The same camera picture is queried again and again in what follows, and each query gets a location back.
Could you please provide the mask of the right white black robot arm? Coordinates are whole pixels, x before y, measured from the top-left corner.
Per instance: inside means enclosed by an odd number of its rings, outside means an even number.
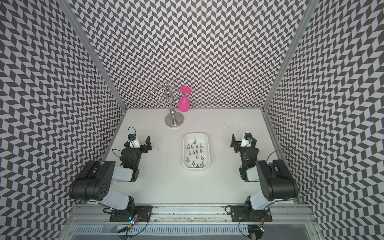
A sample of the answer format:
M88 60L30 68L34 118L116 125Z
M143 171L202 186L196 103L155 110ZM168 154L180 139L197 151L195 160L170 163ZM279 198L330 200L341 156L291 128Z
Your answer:
M246 183L258 183L260 190L248 196L245 210L261 211L269 206L284 201L291 201L299 196L298 185L283 160L259 160L260 150L256 148L257 140L251 133L244 133L237 141L232 135L230 147L240 155L239 173Z

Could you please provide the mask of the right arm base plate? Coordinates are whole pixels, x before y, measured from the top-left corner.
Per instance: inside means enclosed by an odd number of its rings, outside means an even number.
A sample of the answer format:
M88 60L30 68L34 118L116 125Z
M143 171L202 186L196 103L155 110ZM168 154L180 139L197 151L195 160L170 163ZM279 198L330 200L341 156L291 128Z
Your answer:
M227 206L225 211L231 217L232 222L261 222L269 223L273 221L272 214L267 210L253 210L245 206Z

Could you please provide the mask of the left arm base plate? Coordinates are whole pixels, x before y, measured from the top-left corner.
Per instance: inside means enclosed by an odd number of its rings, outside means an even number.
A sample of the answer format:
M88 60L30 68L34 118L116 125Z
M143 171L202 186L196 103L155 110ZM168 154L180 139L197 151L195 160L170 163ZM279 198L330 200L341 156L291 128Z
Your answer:
M133 219L135 215L138 215L138 220L141 223L149 222L152 215L153 206L136 206L134 210L125 210L125 211L112 211L110 214L110 222L119 222L119 223L130 223L134 222Z

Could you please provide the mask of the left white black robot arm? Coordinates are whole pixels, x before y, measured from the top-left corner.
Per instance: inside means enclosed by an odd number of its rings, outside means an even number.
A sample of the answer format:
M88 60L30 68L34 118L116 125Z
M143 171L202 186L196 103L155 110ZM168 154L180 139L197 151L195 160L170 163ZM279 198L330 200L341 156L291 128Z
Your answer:
M136 211L134 198L113 189L112 183L133 183L137 180L142 154L152 150L151 138L148 136L145 144L139 145L135 135L130 134L124 146L120 155L122 162L120 166L114 161L87 162L70 185L69 197L134 215Z

